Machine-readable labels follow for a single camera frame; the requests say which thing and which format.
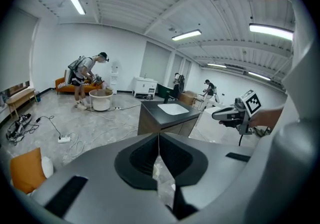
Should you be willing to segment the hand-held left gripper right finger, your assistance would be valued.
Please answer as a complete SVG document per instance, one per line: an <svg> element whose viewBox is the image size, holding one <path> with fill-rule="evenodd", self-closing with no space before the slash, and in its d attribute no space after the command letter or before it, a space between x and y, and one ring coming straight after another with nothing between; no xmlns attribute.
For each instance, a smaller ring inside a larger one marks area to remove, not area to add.
<svg viewBox="0 0 320 224"><path fill-rule="evenodd" d="M242 172L254 149L161 133L160 156L174 178L172 211L189 216L222 194Z"/></svg>

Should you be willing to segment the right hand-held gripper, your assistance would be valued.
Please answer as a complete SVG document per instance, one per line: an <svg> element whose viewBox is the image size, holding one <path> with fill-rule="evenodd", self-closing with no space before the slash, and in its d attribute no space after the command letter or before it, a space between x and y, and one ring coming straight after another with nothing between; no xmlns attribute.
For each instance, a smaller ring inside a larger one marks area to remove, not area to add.
<svg viewBox="0 0 320 224"><path fill-rule="evenodd" d="M240 97L235 98L234 107L224 107L212 113L212 119L218 121L241 120L236 126L240 135L251 135L249 123L251 118L262 108L262 103L256 92L249 90Z"/></svg>

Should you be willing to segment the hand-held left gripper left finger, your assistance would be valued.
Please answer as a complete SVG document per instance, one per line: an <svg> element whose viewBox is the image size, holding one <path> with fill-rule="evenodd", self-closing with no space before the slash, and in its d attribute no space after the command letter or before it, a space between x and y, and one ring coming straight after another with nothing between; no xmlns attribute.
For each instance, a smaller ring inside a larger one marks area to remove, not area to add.
<svg viewBox="0 0 320 224"><path fill-rule="evenodd" d="M172 224L153 169L158 136L140 135L91 149L34 193L50 219L71 224Z"/></svg>

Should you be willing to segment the person's right forearm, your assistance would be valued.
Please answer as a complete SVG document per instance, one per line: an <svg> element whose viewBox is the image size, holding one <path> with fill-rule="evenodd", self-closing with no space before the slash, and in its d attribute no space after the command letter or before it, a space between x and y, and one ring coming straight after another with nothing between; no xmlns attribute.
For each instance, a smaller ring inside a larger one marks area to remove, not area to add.
<svg viewBox="0 0 320 224"><path fill-rule="evenodd" d="M257 126L265 126L273 129L278 122L281 114L283 111L283 106L274 108L274 109L266 109L260 110L256 113L249 123L250 127L257 127Z"/></svg>

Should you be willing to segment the white sink basin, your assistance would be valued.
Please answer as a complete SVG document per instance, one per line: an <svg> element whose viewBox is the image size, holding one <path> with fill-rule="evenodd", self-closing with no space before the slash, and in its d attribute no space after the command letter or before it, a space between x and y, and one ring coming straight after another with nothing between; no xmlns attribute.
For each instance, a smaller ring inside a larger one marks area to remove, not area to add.
<svg viewBox="0 0 320 224"><path fill-rule="evenodd" d="M160 109L162 109L168 115L180 115L189 113L189 110L179 104L158 104Z"/></svg>

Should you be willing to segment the small white pillow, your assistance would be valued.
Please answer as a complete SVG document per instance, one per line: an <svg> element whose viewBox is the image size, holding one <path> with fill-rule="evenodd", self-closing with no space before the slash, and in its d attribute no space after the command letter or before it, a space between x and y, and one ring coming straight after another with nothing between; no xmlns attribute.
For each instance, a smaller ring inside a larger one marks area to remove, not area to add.
<svg viewBox="0 0 320 224"><path fill-rule="evenodd" d="M53 162L50 158L44 156L41 160L41 166L46 178L50 178L54 172Z"/></svg>

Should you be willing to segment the dark vanity cabinet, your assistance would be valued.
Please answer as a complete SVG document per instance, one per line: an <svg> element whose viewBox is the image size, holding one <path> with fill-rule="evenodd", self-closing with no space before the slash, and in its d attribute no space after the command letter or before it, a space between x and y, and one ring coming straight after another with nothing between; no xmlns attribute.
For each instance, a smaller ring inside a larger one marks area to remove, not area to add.
<svg viewBox="0 0 320 224"><path fill-rule="evenodd" d="M189 113L168 115L158 107L161 101L143 101L140 105L138 135L149 133L174 133L188 137L192 132L200 111L181 101L170 101L167 104L179 104L189 110Z"/></svg>

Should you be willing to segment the dark green bin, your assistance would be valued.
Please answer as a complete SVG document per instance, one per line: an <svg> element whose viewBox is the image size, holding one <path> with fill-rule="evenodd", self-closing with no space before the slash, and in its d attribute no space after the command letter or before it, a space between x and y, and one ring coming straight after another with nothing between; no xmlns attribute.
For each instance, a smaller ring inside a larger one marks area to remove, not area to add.
<svg viewBox="0 0 320 224"><path fill-rule="evenodd" d="M170 87L166 87L162 84L157 83L157 95L161 98L165 98L167 92L172 93L173 92L173 88Z"/></svg>

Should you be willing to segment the orange pillow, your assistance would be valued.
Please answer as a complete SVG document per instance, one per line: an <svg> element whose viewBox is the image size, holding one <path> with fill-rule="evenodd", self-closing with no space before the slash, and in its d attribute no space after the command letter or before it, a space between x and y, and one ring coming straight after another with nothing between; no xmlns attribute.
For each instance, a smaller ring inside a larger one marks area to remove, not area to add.
<svg viewBox="0 0 320 224"><path fill-rule="evenodd" d="M29 194L38 189L46 177L42 168L40 148L11 159L10 174L13 186L18 190Z"/></svg>

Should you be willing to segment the round white side table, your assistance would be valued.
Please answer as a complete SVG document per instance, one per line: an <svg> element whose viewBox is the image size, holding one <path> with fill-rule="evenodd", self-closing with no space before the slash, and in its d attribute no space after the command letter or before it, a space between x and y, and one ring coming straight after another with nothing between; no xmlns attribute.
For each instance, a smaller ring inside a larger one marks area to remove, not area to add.
<svg viewBox="0 0 320 224"><path fill-rule="evenodd" d="M95 89L89 92L89 101L95 111L107 111L112 107L113 91L111 89Z"/></svg>

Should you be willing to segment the person's white shirt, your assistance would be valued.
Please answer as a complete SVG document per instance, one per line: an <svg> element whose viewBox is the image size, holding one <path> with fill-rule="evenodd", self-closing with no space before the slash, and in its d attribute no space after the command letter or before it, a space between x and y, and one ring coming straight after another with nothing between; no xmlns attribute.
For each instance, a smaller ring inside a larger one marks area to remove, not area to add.
<svg viewBox="0 0 320 224"><path fill-rule="evenodd" d="M273 128L262 178L248 204L249 223L320 222L320 40L302 0L289 0L295 17L288 92Z"/></svg>

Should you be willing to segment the white vanity cabinet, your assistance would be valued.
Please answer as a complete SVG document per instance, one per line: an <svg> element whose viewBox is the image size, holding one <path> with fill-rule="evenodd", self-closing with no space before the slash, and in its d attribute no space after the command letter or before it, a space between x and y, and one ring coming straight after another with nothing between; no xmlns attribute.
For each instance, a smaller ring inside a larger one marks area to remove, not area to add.
<svg viewBox="0 0 320 224"><path fill-rule="evenodd" d="M150 78L134 77L133 78L133 96L137 94L152 95L155 96L157 81Z"/></svg>

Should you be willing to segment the orange sofa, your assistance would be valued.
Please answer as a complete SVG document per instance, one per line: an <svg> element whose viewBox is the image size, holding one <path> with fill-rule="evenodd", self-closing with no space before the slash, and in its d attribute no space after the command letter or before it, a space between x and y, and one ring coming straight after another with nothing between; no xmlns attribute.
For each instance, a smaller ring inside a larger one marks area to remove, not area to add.
<svg viewBox="0 0 320 224"><path fill-rule="evenodd" d="M75 86L74 85L66 85L64 77L59 78L55 81L55 89L57 93L59 92L68 92L68 93L74 93L75 92ZM89 80L84 81L84 92L88 94L92 90L102 89L102 85L97 85L94 83L90 83Z"/></svg>

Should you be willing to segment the white water dispenser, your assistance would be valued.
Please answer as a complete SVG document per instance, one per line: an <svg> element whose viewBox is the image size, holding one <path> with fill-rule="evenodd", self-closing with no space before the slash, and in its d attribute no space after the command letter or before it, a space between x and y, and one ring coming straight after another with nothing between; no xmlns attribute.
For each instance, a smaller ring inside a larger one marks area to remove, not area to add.
<svg viewBox="0 0 320 224"><path fill-rule="evenodd" d="M112 62L111 73L110 73L110 86L114 94L117 94L118 92L119 66L120 66L120 63L118 60Z"/></svg>

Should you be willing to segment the wooden bench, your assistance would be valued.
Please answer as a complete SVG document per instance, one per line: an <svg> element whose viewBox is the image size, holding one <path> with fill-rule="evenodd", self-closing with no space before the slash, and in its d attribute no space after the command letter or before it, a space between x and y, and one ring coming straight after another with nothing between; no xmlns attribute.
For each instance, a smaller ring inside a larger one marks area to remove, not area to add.
<svg viewBox="0 0 320 224"><path fill-rule="evenodd" d="M24 89L23 91L8 98L6 101L6 104L9 108L10 116L13 117L13 114L15 113L15 115L18 117L19 116L17 113L18 107L20 107L22 104L26 102L31 102L32 98L36 102L38 102L37 97L35 95L34 88Z"/></svg>

